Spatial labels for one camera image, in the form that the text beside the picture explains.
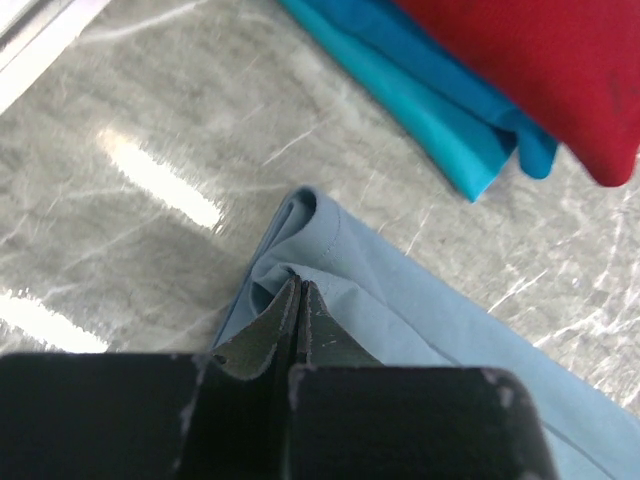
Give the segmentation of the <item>grey-blue t-shirt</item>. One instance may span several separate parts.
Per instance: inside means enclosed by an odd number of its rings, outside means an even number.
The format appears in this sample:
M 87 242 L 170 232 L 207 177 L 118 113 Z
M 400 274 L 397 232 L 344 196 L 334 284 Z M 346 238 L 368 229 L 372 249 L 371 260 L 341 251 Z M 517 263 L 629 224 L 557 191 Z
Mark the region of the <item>grey-blue t-shirt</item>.
M 315 282 L 337 323 L 386 365 L 514 373 L 534 398 L 562 478 L 638 477 L 636 417 L 309 186 L 276 212 L 217 342 L 252 322 L 292 275 Z

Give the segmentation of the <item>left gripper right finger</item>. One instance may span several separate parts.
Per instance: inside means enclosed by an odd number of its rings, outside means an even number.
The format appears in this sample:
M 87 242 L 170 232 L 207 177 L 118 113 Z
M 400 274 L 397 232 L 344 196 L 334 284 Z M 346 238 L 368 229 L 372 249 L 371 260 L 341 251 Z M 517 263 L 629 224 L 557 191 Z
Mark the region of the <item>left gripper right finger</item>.
M 305 283 L 289 373 L 292 479 L 554 479 L 534 401 L 490 367 L 385 367 Z

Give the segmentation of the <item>teal folded t-shirt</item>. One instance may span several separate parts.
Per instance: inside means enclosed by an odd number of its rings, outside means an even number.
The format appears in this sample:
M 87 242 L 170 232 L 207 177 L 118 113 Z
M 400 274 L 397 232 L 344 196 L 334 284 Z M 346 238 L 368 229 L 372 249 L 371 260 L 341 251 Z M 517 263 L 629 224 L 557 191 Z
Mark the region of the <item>teal folded t-shirt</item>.
M 391 1 L 285 1 L 285 10 L 474 202 L 512 154 L 534 179 L 558 143 Z

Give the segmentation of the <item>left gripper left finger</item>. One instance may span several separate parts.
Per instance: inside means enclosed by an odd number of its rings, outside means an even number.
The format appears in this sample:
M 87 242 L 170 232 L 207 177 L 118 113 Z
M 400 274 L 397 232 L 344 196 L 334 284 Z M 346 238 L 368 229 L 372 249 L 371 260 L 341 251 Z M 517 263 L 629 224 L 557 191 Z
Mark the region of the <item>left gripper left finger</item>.
M 278 465 L 300 283 L 209 353 L 1 359 L 5 479 L 244 479 Z

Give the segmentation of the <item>aluminium frame rail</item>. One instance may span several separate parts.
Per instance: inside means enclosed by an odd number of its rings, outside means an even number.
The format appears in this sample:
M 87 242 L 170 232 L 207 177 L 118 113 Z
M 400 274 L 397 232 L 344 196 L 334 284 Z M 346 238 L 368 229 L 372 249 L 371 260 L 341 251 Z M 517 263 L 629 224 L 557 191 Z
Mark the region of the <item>aluminium frame rail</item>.
M 59 57 L 109 0 L 1 3 L 1 110 L 6 111 Z

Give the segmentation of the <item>red folded t-shirt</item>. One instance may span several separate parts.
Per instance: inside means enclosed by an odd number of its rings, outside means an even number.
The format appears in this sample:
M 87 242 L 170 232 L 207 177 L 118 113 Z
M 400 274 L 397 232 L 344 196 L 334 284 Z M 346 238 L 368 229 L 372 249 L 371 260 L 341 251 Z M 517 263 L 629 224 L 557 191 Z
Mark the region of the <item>red folded t-shirt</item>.
M 569 147 L 601 186 L 639 151 L 636 1 L 401 1 L 449 53 Z

